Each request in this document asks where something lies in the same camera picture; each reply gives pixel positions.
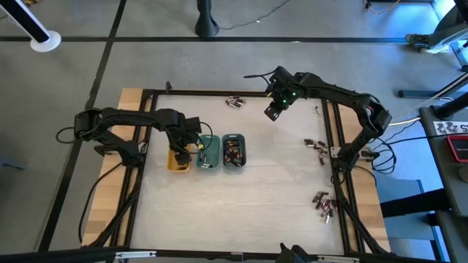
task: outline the plastic container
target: plastic container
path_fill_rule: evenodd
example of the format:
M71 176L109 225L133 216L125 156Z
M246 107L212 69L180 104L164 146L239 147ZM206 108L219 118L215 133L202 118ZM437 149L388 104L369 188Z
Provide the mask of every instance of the plastic container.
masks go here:
M192 151L192 145L187 145L185 147L186 150ZM174 151L169 149L167 152L167 163L166 163L166 169L169 172L188 172L190 170L190 164L184 164L184 165L179 165L176 161L176 158L174 156Z
M230 162L226 161L226 158L224 157L224 153L227 150L227 141L232 141L232 140L237 140L239 141L239 146L238 147L233 147L234 149L239 149L239 151L242 153L242 162L240 163L240 166L236 166ZM240 169L244 165L246 165L247 161L247 154L246 154L246 139L242 134L226 134L225 136L222 137L222 163L224 167L228 169Z
M201 135L200 139L202 140L205 146L208 146L210 142L211 135ZM211 164L211 167L203 168L203 156L206 155L206 164ZM201 150L197 155L197 167L203 170L212 171L218 169L219 159L221 158L221 140L216 135L213 135L211 144L206 150Z

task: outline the sticker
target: sticker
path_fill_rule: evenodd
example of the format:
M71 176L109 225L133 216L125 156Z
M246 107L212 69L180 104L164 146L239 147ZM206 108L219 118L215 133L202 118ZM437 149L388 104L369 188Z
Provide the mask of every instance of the sticker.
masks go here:
M467 121L434 121L437 135L468 132Z

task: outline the wooden tabletop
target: wooden tabletop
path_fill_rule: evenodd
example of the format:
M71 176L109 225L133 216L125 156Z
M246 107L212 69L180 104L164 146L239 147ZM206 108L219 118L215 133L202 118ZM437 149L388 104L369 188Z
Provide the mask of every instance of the wooden tabletop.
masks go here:
M140 88L124 88L121 94L119 109L138 110L140 107L141 94L143 89ZM346 142L351 142L360 132L361 126L355 113L347 107L340 107L340 115L344 130ZM149 103L146 105L146 110L149 110ZM338 142L333 111L330 110L332 123L333 141ZM114 126L112 132L124 140L131 140L135 128L132 126ZM143 138L145 129L140 132L140 137ZM110 168L114 167L121 161L118 154L111 154L104 158L100 174L104 174ZM371 170L371 165L365 161L359 161L358 165ZM96 188L94 198L91 203L91 209L87 220L83 245L93 242L99 233L107 226L109 221L115 215L117 210L118 199L121 193L121 187L124 179L125 167L120 166L114 170L107 178L102 180ZM385 225L380 210L380 201L377 196L377 190L373 177L364 170L355 168L352 171L352 181L355 189L355 197L358 205L359 217L377 240L377 242L387 251L390 251ZM118 245L122 245L127 225L127 216L121 224L121 229L118 236ZM347 225L350 233L350 244L353 250L357 250L357 243L351 220L347 219Z

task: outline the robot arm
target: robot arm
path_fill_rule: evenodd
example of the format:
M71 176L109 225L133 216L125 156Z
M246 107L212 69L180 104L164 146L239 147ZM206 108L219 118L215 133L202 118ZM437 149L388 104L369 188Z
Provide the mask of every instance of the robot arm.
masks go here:
M265 114L272 121L275 121L283 110L287 110L299 98L324 98L348 106L356 112L363 129L349 145L345 145L338 152L337 159L342 170L350 171L359 158L359 151L370 140L381 136L391 121L390 113L371 94L359 94L325 83L310 72L298 72L292 76L282 66L278 66L272 73L271 84L265 91L273 98L265 110Z
M185 118L184 114L172 109L161 109L155 112L139 112L132 110L117 110L110 107L91 109L75 116L75 137L79 140L95 140L103 144L95 150L104 154L115 150L126 167L138 167L141 164L138 143L125 141L108 129L115 125L150 126L160 132L165 132L169 146L175 152L178 164L187 164L192 159L185 147L196 143L201 133L200 119Z

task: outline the yellow bin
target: yellow bin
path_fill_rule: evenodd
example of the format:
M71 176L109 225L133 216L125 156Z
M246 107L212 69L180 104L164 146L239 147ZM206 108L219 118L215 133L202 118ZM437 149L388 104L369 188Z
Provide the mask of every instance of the yellow bin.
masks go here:
M192 145L187 145L185 147L187 151L192 151ZM178 165L176 158L174 156L174 151L169 149L167 152L167 163L166 163L166 169L169 172L188 172L190 170L190 165L192 163L189 162L188 164L184 165Z

